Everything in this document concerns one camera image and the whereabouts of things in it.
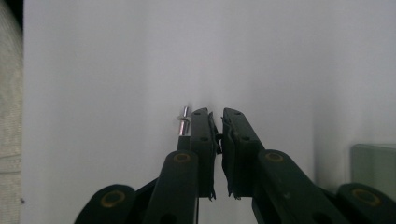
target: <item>small screw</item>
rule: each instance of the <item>small screw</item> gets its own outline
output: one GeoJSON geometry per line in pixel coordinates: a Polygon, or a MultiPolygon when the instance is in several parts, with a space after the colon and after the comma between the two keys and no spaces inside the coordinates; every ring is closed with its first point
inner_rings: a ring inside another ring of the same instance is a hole
{"type": "Polygon", "coordinates": [[[184,106],[183,114],[178,116],[177,119],[180,120],[180,126],[178,128],[178,135],[183,136],[186,135],[188,129],[189,129],[189,124],[190,124],[190,118],[187,117],[187,113],[189,112],[189,107],[184,106]]]}

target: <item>white background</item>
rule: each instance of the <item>white background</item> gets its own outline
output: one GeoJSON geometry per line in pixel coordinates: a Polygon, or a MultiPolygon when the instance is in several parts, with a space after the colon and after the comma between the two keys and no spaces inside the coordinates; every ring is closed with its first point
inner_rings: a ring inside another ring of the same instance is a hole
{"type": "MultiPolygon", "coordinates": [[[[25,2],[21,223],[72,223],[111,184],[139,189],[177,147],[184,105],[245,113],[318,185],[355,143],[394,143],[395,1],[25,2]]],[[[255,223],[217,158],[200,223],[255,223]]]]}

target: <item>gray surface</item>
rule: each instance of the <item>gray surface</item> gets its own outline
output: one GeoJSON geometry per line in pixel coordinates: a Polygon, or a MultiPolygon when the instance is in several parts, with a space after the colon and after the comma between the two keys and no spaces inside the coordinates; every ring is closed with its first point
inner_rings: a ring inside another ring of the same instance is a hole
{"type": "MultiPolygon", "coordinates": [[[[245,113],[325,189],[349,150],[396,136],[396,1],[25,2],[21,223],[72,223],[99,189],[142,187],[183,105],[245,113]]],[[[221,157],[200,223],[254,223],[221,157]]]]}
{"type": "Polygon", "coordinates": [[[352,148],[352,181],[378,189],[396,201],[396,145],[352,148]]]}
{"type": "Polygon", "coordinates": [[[21,206],[21,30],[0,0],[0,223],[19,223],[21,206]]]}

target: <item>small metal part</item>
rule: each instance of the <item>small metal part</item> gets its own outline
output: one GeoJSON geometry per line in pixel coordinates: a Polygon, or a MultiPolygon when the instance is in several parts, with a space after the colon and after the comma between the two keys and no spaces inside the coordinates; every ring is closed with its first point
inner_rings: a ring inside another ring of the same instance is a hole
{"type": "Polygon", "coordinates": [[[103,196],[101,200],[101,205],[105,208],[115,207],[117,204],[122,203],[125,200],[125,194],[120,190],[113,190],[105,196],[103,196]]]}
{"type": "Polygon", "coordinates": [[[177,119],[180,120],[180,126],[178,128],[179,136],[186,135],[186,133],[189,130],[190,117],[187,117],[188,112],[189,112],[189,107],[184,106],[183,114],[177,117],[177,119]]]}
{"type": "Polygon", "coordinates": [[[176,154],[176,156],[174,157],[174,161],[176,162],[188,162],[191,160],[191,157],[189,156],[189,154],[186,153],[179,153],[176,154]]]}

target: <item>circular bolt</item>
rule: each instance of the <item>circular bolt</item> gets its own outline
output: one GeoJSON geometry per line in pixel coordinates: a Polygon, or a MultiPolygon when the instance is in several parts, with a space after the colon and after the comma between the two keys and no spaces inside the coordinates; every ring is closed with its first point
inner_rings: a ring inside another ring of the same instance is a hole
{"type": "Polygon", "coordinates": [[[270,152],[265,154],[265,159],[268,161],[273,161],[273,162],[282,162],[283,157],[275,152],[270,152]]]}
{"type": "Polygon", "coordinates": [[[190,155],[186,153],[179,153],[174,156],[174,161],[176,162],[188,162],[190,160],[191,160],[190,155]]]}
{"type": "Polygon", "coordinates": [[[362,203],[366,203],[372,207],[377,207],[381,204],[381,200],[366,189],[353,189],[352,195],[362,203]]]}
{"type": "Polygon", "coordinates": [[[125,194],[119,190],[113,190],[105,194],[100,201],[100,204],[105,208],[112,208],[125,200],[125,194]]]}

